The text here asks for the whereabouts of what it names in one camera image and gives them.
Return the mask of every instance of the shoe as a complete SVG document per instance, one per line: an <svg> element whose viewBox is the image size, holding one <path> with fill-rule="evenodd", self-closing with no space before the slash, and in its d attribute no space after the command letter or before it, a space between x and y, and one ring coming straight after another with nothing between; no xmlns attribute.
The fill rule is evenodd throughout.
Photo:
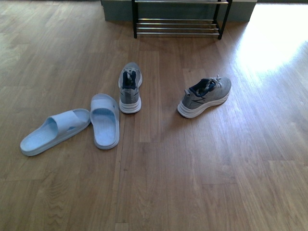
<svg viewBox="0 0 308 231"><path fill-rule="evenodd" d="M20 143L21 152L34 156L81 132L90 124L90 112L75 109L48 117Z"/></svg>
<svg viewBox="0 0 308 231"><path fill-rule="evenodd" d="M199 83L185 90L178 105L178 112L186 118L194 118L205 109L224 103L231 90L231 81L226 77L203 78Z"/></svg>
<svg viewBox="0 0 308 231"><path fill-rule="evenodd" d="M139 87L142 74L136 63L128 63L121 71L119 78L120 110L123 113L135 113L141 109Z"/></svg>
<svg viewBox="0 0 308 231"><path fill-rule="evenodd" d="M90 119L96 147L99 149L115 147L120 137L117 102L106 94L94 95L91 101Z"/></svg>

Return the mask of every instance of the metal shoe rack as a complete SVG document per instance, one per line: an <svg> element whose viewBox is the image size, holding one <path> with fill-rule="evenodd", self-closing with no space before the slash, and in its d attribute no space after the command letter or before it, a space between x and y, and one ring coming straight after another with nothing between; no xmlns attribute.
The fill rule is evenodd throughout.
<svg viewBox="0 0 308 231"><path fill-rule="evenodd" d="M137 35L152 37L213 37L222 38L228 19L232 0L131 0L133 13L134 38ZM158 19L139 18L139 3L173 3L173 4L215 4L213 19ZM220 5L226 4L227 9L221 27L217 22Z"/></svg>

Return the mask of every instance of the gray sneaker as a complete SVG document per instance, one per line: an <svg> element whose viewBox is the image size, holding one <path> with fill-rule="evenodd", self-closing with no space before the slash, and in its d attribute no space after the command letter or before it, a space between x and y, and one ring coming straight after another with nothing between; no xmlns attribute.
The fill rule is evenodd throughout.
<svg viewBox="0 0 308 231"><path fill-rule="evenodd" d="M224 103L231 90L229 78L203 78L199 83L185 90L178 105L178 112L186 118L194 118L205 109Z"/></svg>
<svg viewBox="0 0 308 231"><path fill-rule="evenodd" d="M123 113L135 113L141 109L139 87L142 74L136 63L128 63L121 71L119 78L120 110Z"/></svg>

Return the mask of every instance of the light blue slide sandal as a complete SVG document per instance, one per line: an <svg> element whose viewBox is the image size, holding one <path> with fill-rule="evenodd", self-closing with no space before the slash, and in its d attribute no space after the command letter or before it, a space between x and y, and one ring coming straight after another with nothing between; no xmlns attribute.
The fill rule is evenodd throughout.
<svg viewBox="0 0 308 231"><path fill-rule="evenodd" d="M75 109L48 117L43 125L20 143L21 152L33 156L67 140L90 124L90 112Z"/></svg>
<svg viewBox="0 0 308 231"><path fill-rule="evenodd" d="M111 149L119 142L119 107L116 101L106 94L94 95L91 101L91 122L94 130L94 143L99 149Z"/></svg>

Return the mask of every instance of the white sneaker sole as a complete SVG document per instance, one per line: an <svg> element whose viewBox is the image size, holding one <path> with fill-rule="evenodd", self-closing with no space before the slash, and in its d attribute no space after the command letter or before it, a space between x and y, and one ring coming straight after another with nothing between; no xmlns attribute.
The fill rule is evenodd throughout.
<svg viewBox="0 0 308 231"><path fill-rule="evenodd" d="M178 105L178 112L186 118L189 118L189 119L195 118L198 115L200 115L202 112L204 112L205 109L224 103L228 99L229 94L230 94L230 91L225 97L221 98L220 100L215 100L215 101L205 103L196 109L189 109L185 107L181 101Z"/></svg>
<svg viewBox="0 0 308 231"><path fill-rule="evenodd" d="M138 88L140 87L142 83L142 74L140 73L140 80L138 83ZM119 107L121 112L126 113L126 114L132 114L132 113L136 113L138 111L140 111L141 109L141 98L139 96L138 101L136 103L122 103L121 99L120 99L120 103L119 103Z"/></svg>

